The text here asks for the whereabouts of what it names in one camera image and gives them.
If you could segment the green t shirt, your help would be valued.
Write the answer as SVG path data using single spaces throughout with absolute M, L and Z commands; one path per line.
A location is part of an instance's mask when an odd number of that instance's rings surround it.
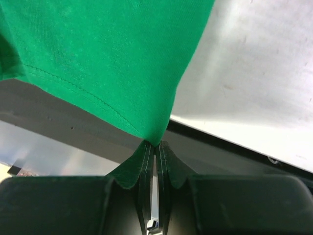
M 158 145 L 211 0 L 3 0 L 0 78 Z

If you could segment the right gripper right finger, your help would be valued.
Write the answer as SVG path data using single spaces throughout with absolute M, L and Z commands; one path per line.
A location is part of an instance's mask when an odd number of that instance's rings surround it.
M 289 175 L 197 174 L 167 142 L 155 150 L 165 235 L 310 235 L 313 196 Z

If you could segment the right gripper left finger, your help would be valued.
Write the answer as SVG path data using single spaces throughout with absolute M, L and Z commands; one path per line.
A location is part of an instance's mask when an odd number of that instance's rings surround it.
M 106 176 L 11 177 L 0 185 L 3 235 L 144 235 L 154 147 L 143 141 Z

